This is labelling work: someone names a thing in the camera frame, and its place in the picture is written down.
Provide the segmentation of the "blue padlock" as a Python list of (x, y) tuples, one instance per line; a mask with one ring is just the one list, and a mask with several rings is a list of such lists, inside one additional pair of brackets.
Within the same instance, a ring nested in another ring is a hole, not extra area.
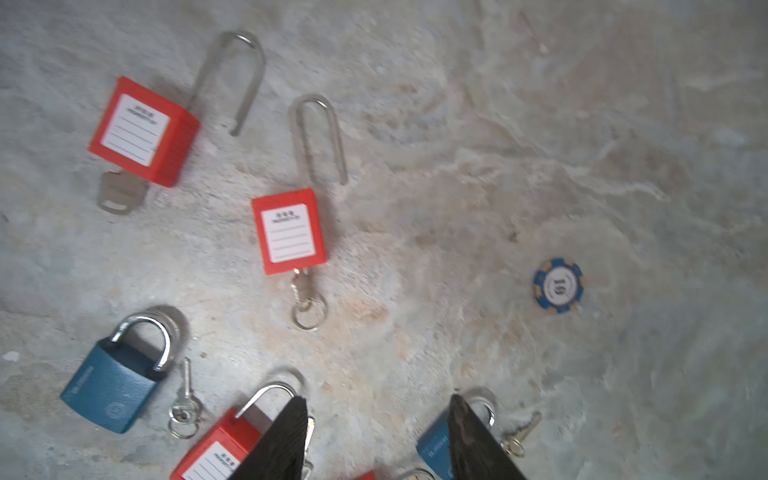
[[(484, 395), (466, 397), (476, 415), (490, 430), (496, 422), (496, 402)], [(440, 479), (453, 479), (449, 447), (449, 410), (445, 409), (419, 438), (416, 450)]]
[[(151, 358), (124, 341), (136, 325), (148, 323), (162, 336), (163, 348)], [(98, 340), (60, 394), (74, 412), (117, 434), (126, 433), (166, 377), (180, 342), (175, 320), (158, 310), (125, 317), (111, 335)]]

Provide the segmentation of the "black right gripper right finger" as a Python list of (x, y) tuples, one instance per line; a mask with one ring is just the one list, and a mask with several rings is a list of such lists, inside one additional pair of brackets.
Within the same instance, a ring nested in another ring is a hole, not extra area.
[(457, 480), (526, 480), (460, 394), (448, 407), (449, 452)]

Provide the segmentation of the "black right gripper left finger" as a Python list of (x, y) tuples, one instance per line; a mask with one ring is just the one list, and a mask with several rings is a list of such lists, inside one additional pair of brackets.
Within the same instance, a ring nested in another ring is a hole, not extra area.
[(300, 480), (308, 423), (306, 399), (294, 397), (229, 479)]

